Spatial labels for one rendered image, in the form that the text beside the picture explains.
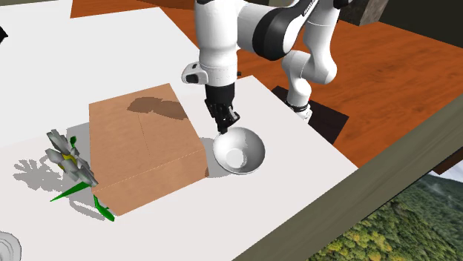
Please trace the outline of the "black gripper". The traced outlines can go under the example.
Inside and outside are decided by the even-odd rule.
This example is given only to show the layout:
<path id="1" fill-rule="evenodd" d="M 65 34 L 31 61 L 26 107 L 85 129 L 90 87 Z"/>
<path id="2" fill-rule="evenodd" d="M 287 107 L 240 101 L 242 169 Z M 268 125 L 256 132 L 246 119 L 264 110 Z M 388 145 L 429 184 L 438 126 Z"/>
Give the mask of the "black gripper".
<path id="1" fill-rule="evenodd" d="M 232 106 L 235 95 L 235 83 L 220 87 L 205 85 L 205 91 L 206 107 L 216 122 L 217 131 L 224 134 L 227 131 L 227 127 L 232 126 L 240 119 L 240 115 L 233 110 Z"/>

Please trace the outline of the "white bowl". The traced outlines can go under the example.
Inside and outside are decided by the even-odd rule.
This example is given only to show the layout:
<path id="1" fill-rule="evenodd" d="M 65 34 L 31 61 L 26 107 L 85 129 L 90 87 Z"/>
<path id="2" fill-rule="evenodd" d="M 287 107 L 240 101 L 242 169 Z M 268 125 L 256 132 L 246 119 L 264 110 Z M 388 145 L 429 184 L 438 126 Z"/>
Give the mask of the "white bowl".
<path id="1" fill-rule="evenodd" d="M 245 175 L 256 171 L 263 164 L 266 148 L 254 131 L 235 127 L 214 139 L 213 154 L 224 170 Z"/>

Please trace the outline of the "brown cardboard box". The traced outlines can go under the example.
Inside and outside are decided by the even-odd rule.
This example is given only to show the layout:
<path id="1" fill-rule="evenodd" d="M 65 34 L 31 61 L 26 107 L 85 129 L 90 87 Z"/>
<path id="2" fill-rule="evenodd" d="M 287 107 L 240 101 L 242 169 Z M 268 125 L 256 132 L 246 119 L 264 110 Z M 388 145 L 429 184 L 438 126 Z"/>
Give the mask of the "brown cardboard box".
<path id="1" fill-rule="evenodd" d="M 89 106 L 93 194 L 117 216 L 208 176 L 206 151 L 169 84 Z"/>

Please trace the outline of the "dark robot stand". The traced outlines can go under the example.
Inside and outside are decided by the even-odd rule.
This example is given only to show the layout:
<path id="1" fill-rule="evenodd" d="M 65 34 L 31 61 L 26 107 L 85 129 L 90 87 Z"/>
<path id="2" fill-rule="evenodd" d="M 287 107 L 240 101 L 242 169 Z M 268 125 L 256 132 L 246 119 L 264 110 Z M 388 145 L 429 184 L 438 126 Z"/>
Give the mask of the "dark robot stand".
<path id="1" fill-rule="evenodd" d="M 309 105 L 312 115 L 308 121 L 308 125 L 333 145 L 349 117 L 313 100 L 309 101 Z"/>

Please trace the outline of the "white flower with green leaves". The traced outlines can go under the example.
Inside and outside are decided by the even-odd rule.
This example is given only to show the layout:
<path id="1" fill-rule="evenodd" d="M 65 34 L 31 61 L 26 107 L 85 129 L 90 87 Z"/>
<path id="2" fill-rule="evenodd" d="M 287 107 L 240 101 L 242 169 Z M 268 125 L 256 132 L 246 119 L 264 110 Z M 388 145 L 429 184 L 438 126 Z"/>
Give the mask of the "white flower with green leaves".
<path id="1" fill-rule="evenodd" d="M 58 165 L 67 176 L 76 182 L 73 187 L 54 197 L 51 202 L 86 188 L 95 188 L 99 184 L 95 179 L 90 164 L 80 156 L 80 152 L 76 147 L 76 136 L 71 136 L 68 139 L 66 136 L 61 135 L 57 129 L 52 129 L 47 132 L 47 137 L 53 146 L 53 148 L 45 150 L 48 159 Z"/>

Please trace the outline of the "grey stone block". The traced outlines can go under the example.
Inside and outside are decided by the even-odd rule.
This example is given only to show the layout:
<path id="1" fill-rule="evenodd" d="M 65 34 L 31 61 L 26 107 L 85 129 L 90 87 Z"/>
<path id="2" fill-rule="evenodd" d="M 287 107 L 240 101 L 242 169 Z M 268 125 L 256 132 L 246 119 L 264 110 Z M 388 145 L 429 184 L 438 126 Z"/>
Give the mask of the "grey stone block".
<path id="1" fill-rule="evenodd" d="M 378 22 L 389 0 L 352 0 L 340 12 L 339 19 L 362 26 Z"/>

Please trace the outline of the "white round object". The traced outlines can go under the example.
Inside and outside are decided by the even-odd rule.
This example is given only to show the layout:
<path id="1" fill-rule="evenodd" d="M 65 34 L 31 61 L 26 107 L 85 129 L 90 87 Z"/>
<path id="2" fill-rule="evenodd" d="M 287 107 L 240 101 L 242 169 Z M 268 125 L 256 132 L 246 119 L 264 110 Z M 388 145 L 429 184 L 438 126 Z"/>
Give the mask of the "white round object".
<path id="1" fill-rule="evenodd" d="M 0 231 L 0 261 L 21 261 L 22 247 L 10 233 Z"/>

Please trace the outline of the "forest landscape wall picture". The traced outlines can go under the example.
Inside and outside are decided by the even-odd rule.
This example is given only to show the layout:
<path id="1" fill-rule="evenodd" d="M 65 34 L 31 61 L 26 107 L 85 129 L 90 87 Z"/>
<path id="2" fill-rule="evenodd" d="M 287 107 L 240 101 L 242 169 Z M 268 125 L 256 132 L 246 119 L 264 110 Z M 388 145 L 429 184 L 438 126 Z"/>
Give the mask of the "forest landscape wall picture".
<path id="1" fill-rule="evenodd" d="M 424 175 L 306 261 L 463 261 L 463 182 Z"/>

